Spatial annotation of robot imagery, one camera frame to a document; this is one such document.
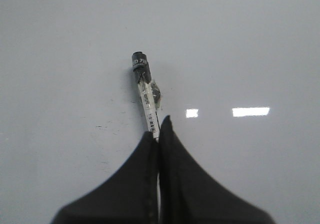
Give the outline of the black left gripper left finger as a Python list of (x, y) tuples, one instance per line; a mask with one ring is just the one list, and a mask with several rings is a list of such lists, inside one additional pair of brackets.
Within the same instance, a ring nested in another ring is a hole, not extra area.
[(52, 223), (157, 223), (158, 146), (145, 132), (108, 180), (63, 206)]

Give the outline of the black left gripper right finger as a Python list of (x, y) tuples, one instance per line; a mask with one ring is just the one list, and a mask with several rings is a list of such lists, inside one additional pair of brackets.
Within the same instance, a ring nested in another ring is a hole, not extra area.
[(273, 223), (264, 210), (212, 178), (185, 149), (166, 116), (159, 138), (161, 223)]

